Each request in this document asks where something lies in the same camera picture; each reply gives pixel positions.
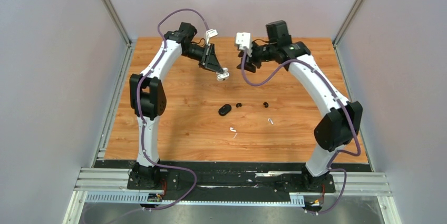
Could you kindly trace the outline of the white earbud charging case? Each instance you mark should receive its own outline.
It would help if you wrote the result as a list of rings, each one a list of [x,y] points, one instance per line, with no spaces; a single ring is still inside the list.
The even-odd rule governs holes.
[[[230,76],[228,68],[224,67],[222,73],[216,73],[216,79],[218,81],[225,81]]]

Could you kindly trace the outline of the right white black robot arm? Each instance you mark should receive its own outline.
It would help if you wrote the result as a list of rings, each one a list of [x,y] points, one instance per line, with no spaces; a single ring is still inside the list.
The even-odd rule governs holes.
[[[314,129],[316,147],[302,168],[300,185],[314,191],[323,185],[331,165],[340,153],[355,157],[361,155],[358,140],[363,107],[359,101],[345,97],[324,75],[310,49],[303,42],[294,42],[285,21],[266,24],[268,41],[257,44],[250,33],[239,32],[235,45],[239,50],[244,80],[251,86],[266,84],[280,70],[294,76],[315,102],[322,119]],[[256,72],[263,62],[278,63],[272,74],[260,83],[248,80],[246,72]]]

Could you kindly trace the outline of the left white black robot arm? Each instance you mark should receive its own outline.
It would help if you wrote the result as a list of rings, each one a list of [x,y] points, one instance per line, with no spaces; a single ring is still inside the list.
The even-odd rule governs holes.
[[[163,35],[161,47],[151,63],[140,73],[129,78],[130,104],[139,126],[139,153],[132,167],[128,189],[156,189],[161,183],[158,131],[162,114],[167,106],[163,80],[181,56],[198,61],[200,68],[216,74],[219,81],[229,77],[227,68],[219,63],[214,44],[209,40],[218,35],[217,30],[205,32],[205,44],[193,41],[197,29],[182,22],[176,31]]]

